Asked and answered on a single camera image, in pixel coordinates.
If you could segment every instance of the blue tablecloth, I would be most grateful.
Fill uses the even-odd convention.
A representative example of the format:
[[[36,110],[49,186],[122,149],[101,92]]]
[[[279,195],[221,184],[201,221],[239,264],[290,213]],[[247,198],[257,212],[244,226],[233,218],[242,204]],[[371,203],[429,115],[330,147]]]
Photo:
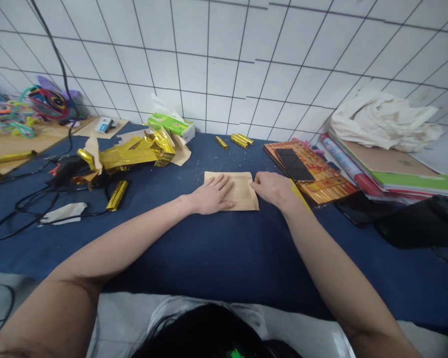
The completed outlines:
[[[128,124],[122,132],[137,130]],[[116,175],[130,185],[118,211],[63,226],[36,225],[0,242],[0,271],[43,279],[68,256],[118,224],[192,192],[202,184],[204,171],[280,172],[256,140],[247,150],[230,142],[224,151],[214,135],[197,134],[189,143],[191,158],[182,166],[138,165]],[[74,137],[74,151],[86,141]],[[117,142],[99,140],[106,149]],[[63,153],[66,141],[16,171],[40,167],[40,158]],[[0,185],[0,219],[15,202],[44,187],[47,173]],[[46,200],[36,207],[39,211]],[[101,190],[62,194],[55,208],[84,201],[88,212],[107,203]],[[260,211],[192,215],[167,232],[108,290],[179,294],[231,302],[261,303],[318,318],[332,319],[292,242],[281,213],[259,199]],[[315,210],[328,232],[353,259],[397,319],[448,332],[448,264],[429,249],[400,250],[381,239],[372,227],[353,226],[333,205]],[[20,227],[21,215],[6,230]]]

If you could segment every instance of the tissue box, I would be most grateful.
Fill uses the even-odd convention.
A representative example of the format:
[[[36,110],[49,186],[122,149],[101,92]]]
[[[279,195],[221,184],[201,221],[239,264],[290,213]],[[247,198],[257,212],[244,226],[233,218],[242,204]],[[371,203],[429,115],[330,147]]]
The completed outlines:
[[[153,131],[164,127],[182,137],[188,143],[196,136],[196,130],[193,122],[186,119],[184,121],[185,123],[165,114],[155,113],[148,118],[148,126]]]

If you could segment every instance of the human arm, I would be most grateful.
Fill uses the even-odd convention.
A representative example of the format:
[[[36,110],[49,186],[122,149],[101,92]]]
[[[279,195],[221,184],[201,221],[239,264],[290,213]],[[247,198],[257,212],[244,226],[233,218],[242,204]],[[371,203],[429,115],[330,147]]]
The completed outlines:
[[[322,300],[357,357],[420,357],[363,273],[291,190],[290,179],[257,173],[255,191],[284,215]]]
[[[223,175],[108,231],[63,261],[0,330],[3,352],[27,357],[85,357],[103,285],[193,213],[232,207],[222,201],[233,182]]]

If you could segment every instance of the smartphone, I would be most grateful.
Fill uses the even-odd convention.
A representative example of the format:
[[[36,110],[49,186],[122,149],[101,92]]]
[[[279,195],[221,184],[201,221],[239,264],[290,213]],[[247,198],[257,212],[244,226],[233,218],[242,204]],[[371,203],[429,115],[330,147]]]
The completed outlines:
[[[310,173],[305,164],[302,163],[293,149],[276,149],[275,152],[279,156],[292,180],[315,181],[314,176]]]

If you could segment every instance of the hand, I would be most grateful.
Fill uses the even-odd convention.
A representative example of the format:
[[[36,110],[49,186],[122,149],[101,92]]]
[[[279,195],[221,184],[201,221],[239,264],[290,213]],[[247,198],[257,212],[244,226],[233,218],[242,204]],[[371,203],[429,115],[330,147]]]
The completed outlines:
[[[188,195],[194,213],[201,215],[214,214],[215,212],[230,209],[234,206],[232,201],[223,201],[224,196],[234,186],[229,181],[229,176],[224,174],[217,178],[210,178],[207,182]]]
[[[283,212],[304,206],[300,194],[292,191],[290,179],[277,173],[258,172],[250,186],[261,198]]]

